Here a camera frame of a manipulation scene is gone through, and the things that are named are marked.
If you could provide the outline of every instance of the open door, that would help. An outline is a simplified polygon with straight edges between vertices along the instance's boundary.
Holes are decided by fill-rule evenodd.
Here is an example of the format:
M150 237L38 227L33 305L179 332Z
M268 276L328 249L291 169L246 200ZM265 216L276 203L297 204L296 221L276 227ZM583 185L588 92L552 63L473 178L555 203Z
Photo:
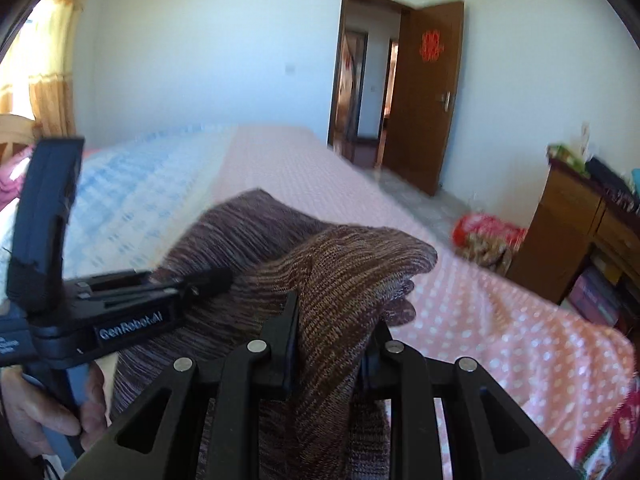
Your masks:
M402 14L383 166L434 195L440 185L462 55L464 2Z

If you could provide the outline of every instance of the red paper cutout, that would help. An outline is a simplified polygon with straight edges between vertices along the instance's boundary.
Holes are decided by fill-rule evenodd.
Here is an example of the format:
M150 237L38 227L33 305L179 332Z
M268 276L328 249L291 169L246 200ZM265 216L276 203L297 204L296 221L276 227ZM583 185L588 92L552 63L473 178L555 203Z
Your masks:
M427 30L422 35L422 45L420 46L420 55L424 62L434 62L444 52L444 46L440 44L440 31Z

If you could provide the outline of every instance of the door handle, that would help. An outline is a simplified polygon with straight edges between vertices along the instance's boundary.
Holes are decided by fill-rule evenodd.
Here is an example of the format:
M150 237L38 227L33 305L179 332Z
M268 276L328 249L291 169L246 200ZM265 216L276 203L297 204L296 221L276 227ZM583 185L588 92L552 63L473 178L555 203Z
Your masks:
M449 111L449 105L451 104L451 92L442 94L438 101L442 103L442 105L444 106L444 111L445 113L447 113Z

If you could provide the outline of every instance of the blue and white bedding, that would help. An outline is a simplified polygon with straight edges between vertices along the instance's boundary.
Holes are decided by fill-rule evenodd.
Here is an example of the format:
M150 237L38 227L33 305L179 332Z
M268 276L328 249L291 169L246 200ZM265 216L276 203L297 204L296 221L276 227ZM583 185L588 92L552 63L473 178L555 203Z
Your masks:
M163 132L89 156L82 164L66 230L64 277L156 266L212 205L210 192L233 127ZM0 218L0 299L4 300L15 204Z

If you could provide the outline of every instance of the human hand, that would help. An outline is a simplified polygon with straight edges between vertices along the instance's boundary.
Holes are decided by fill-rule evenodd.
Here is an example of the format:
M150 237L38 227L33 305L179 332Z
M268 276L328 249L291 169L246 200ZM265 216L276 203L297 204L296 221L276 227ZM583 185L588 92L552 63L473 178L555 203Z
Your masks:
M104 400L104 376L96 363L89 366L86 382L87 401L80 407L80 420L57 401L22 377L22 367L2 371L2 405L4 414L20 447L34 458L54 454L42 427L65 435L80 435L87 450L107 429Z

